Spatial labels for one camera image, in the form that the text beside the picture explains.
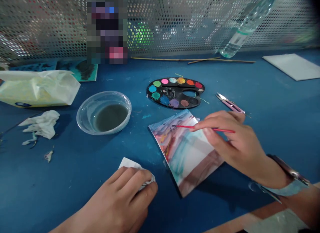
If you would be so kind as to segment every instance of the pink scissors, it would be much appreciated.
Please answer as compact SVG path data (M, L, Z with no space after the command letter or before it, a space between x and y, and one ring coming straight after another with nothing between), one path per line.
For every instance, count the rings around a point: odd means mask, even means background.
M228 100L225 96L222 94L217 93L216 96L219 100L221 100L226 106L228 106L232 111L240 112L245 114L245 111L240 109L234 102Z

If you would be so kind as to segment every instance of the perforated metal panel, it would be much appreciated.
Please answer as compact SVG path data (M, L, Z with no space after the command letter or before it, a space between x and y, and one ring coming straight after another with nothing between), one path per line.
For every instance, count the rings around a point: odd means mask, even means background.
M128 0L132 56L215 53L258 0ZM86 57L86 0L0 0L0 61ZM319 44L308 0L277 0L242 50Z

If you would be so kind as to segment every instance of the blue table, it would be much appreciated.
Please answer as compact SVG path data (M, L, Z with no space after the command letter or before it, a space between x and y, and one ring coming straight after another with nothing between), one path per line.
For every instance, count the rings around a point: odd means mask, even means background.
M21 145L31 138L23 128L16 127L4 136L0 147L0 232L51 230L89 200L123 157L153 172L159 185L141 232L202 232L272 202L269 196L250 191L249 179L227 164L185 199L179 198L148 130L149 124L177 111L155 104L145 93L151 81L175 73L205 84L202 98L210 104L202 101L191 109L196 117L227 110L214 93L225 95L250 114L246 124L255 129L266 153L277 154L312 183L320 181L320 79L296 82L261 58L284 53L293 51L248 52L235 57L256 60L255 64L129 60L127 65L100 65L97 82L83 83L71 106L52 108L61 114L56 138L41 138L29 149ZM317 50L295 53L320 65ZM88 135L77 126L77 109L86 98L105 90L120 91L130 98L131 119L116 135ZM40 110L0 102L0 132ZM44 155L53 145L48 164Z

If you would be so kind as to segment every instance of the finger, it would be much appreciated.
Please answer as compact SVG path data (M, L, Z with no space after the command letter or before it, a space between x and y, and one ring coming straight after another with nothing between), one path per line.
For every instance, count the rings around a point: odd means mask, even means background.
M116 185L116 189L120 190L122 189L128 181L137 173L139 169L137 168L127 168L123 174L114 182L114 185Z
M208 118L204 121L200 121L194 126L194 129L191 129L191 131L194 132L204 128L220 128L236 131L237 129L239 129L239 126L240 123L237 122L234 118L231 120L223 116L216 116Z
M138 193L140 187L147 181L150 181L152 174L149 170L139 170L134 176L127 182L127 184L122 188L123 193L126 198L131 201L132 198Z
M204 119L206 120L206 119L209 119L209 118L212 118L212 117L217 117L217 116L224 116L224 117L229 118L229 119L235 119L236 121L238 121L241 124L243 124L243 122L244 122L244 120L246 118L245 114L242 114L240 112L235 112L235 111L228 111L227 112L227 111L221 110L221 111L209 114Z
M129 233L137 233L140 230L141 226L143 225L144 221L146 220L147 216L148 216L148 208L145 209L142 215L137 219L137 221L134 223Z
M229 116L228 115L228 112L227 111L225 111L225 110L220 110L220 111L217 111L217 112L214 112L214 113L211 113L211 114L209 114L206 118L204 118L205 120L206 119L209 119L209 118L212 118L212 117L217 117L217 116L222 116L222 115L224 115L224 116Z
M131 207L135 209L137 214L141 214L146 208L148 208L157 192L158 184L156 182L148 184L131 201Z
M227 160L228 157L237 153L237 150L228 142L226 142L215 131L209 128L204 128L203 133L207 137L208 142L214 147L214 149L224 160Z
M241 124L243 124L244 120L246 119L246 115L243 113L235 111L229 111L228 113L231 114Z
M110 184L114 183L120 177L120 175L122 175L123 172L126 171L126 169L127 169L127 167L124 167L124 166L121 167L120 169L118 169L115 173L113 173L113 175L109 179L107 179L107 181L104 184L110 185Z

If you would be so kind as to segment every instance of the hand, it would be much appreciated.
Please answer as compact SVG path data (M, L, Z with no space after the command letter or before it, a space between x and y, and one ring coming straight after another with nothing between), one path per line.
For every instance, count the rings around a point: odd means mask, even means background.
M152 182L138 192L151 172L121 167L92 196L87 204L52 233L134 233L148 214L148 206L158 191Z
M209 143L232 167L266 187L280 189L290 183L281 167L267 157L256 134L250 126L243 125L245 115L237 112L219 111L208 115L191 131L203 129ZM228 142L211 128L234 130L224 133Z

